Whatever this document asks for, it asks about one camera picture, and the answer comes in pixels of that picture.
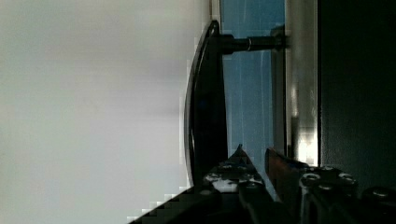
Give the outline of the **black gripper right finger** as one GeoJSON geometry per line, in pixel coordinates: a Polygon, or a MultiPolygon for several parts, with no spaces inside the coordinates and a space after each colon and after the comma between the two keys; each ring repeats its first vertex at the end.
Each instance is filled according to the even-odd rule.
{"type": "Polygon", "coordinates": [[[357,180],[339,169],[309,166],[268,148],[265,173],[298,224],[347,224],[333,207],[345,198],[357,196],[357,180]]]}

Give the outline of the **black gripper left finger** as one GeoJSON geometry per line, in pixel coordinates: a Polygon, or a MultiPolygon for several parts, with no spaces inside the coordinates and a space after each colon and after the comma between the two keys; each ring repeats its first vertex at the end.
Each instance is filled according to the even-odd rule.
{"type": "Polygon", "coordinates": [[[279,224],[277,203],[241,145],[205,175],[204,183],[221,196],[219,208],[206,216],[207,224],[279,224]]]}

